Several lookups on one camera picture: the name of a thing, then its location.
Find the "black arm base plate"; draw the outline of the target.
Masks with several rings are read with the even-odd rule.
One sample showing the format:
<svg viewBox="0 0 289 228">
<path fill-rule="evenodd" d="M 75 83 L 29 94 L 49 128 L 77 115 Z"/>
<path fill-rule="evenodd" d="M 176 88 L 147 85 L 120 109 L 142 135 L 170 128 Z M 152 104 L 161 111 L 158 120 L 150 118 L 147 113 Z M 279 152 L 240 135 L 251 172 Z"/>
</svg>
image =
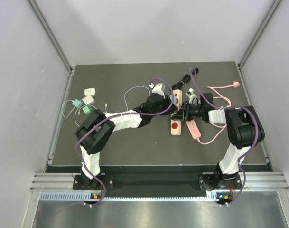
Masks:
<svg viewBox="0 0 289 228">
<path fill-rule="evenodd" d="M 80 174 L 75 176 L 74 190 L 93 190 L 104 185 L 109 195 L 122 191 L 131 194 L 159 194 L 169 192 L 204 191 L 214 189 L 239 189 L 240 176 L 218 181 L 212 174 L 195 173 L 107 173 L 88 179 Z"/>
</svg>

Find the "blue usb charger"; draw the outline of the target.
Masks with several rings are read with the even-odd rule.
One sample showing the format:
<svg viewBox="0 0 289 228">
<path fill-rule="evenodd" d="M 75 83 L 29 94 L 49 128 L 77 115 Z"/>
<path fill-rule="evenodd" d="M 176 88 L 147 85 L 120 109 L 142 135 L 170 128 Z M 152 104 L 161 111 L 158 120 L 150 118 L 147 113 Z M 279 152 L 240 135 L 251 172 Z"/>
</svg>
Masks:
<svg viewBox="0 0 289 228">
<path fill-rule="evenodd" d="M 172 95 L 170 95 L 169 97 L 170 97 L 173 105 L 176 105 L 177 104 L 177 97 L 176 96 L 172 96 Z"/>
</svg>

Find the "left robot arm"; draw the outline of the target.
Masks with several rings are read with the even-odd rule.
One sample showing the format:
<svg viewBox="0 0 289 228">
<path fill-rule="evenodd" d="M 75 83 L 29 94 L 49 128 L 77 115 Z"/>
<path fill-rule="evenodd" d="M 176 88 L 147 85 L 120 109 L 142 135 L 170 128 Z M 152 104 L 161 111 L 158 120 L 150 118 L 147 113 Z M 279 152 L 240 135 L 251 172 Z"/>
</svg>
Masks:
<svg viewBox="0 0 289 228">
<path fill-rule="evenodd" d="M 121 113 L 93 111 L 76 130 L 76 148 L 81 149 L 81 177 L 89 188 L 100 183 L 100 152 L 106 146 L 111 134 L 129 128 L 141 128 L 151 123 L 157 115 L 170 115 L 176 110 L 174 95 L 152 93 L 140 106 Z"/>
</svg>

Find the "pink power strip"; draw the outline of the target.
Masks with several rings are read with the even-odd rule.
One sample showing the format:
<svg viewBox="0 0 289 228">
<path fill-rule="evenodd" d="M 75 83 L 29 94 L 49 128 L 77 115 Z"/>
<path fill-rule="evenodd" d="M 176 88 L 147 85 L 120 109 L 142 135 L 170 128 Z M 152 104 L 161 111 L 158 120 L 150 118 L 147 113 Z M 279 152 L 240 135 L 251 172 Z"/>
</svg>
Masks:
<svg viewBox="0 0 289 228">
<path fill-rule="evenodd" d="M 194 140 L 197 140 L 201 137 L 199 128 L 194 120 L 186 121 L 186 125 L 190 131 L 190 134 Z"/>
</svg>

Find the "white cube charger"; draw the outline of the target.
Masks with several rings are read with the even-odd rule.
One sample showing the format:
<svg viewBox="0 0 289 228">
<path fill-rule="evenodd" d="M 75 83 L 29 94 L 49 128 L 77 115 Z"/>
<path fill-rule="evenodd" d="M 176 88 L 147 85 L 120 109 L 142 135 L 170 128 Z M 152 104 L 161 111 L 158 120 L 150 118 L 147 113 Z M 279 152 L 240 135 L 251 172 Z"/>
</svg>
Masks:
<svg viewBox="0 0 289 228">
<path fill-rule="evenodd" d="M 95 100 L 91 95 L 85 96 L 82 101 L 85 105 L 92 105 L 95 103 Z"/>
</svg>

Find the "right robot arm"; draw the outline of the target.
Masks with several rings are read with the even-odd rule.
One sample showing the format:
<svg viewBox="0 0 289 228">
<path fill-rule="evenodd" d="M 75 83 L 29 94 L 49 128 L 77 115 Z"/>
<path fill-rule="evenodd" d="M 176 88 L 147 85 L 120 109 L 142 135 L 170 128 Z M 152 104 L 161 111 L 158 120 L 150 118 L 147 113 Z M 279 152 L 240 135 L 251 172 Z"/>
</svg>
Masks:
<svg viewBox="0 0 289 228">
<path fill-rule="evenodd" d="M 195 117 L 208 124 L 220 124 L 227 130 L 229 147 L 213 170 L 213 175 L 201 176 L 202 189 L 212 191 L 226 188 L 238 180 L 244 158 L 259 142 L 264 140 L 265 132 L 253 106 L 216 108 L 212 93 L 200 95 L 197 105 L 188 101 L 172 116 L 172 120 L 191 122 Z"/>
</svg>

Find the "green usb charger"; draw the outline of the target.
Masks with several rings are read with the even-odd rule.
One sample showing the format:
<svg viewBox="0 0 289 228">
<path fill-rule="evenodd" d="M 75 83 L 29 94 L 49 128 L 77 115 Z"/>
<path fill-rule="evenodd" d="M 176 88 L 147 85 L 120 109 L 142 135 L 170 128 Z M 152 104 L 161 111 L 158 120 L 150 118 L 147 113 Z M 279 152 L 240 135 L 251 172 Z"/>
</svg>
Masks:
<svg viewBox="0 0 289 228">
<path fill-rule="evenodd" d="M 89 106 L 84 106 L 82 107 L 82 111 L 84 112 L 85 115 L 87 115 L 92 111 L 92 109 Z"/>
</svg>

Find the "white square adapter plug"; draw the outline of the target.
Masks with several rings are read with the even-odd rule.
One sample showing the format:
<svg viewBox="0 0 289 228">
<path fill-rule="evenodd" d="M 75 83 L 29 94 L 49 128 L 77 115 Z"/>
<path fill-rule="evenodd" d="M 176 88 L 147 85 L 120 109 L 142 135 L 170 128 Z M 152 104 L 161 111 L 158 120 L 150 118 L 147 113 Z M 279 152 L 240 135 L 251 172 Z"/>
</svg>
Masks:
<svg viewBox="0 0 289 228">
<path fill-rule="evenodd" d="M 96 90 L 95 88 L 87 88 L 84 90 L 84 96 L 91 96 L 94 97 L 96 95 Z"/>
</svg>

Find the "teal usb charger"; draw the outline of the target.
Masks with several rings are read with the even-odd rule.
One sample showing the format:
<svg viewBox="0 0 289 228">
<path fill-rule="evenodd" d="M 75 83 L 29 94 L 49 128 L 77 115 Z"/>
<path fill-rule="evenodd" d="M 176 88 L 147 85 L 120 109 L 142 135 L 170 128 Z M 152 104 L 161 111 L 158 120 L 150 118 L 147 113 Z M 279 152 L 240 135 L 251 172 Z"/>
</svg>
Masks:
<svg viewBox="0 0 289 228">
<path fill-rule="evenodd" d="M 73 102 L 72 102 L 72 105 L 76 108 L 78 108 L 80 105 L 82 105 L 82 100 L 78 100 L 78 99 L 75 99 Z"/>
</svg>

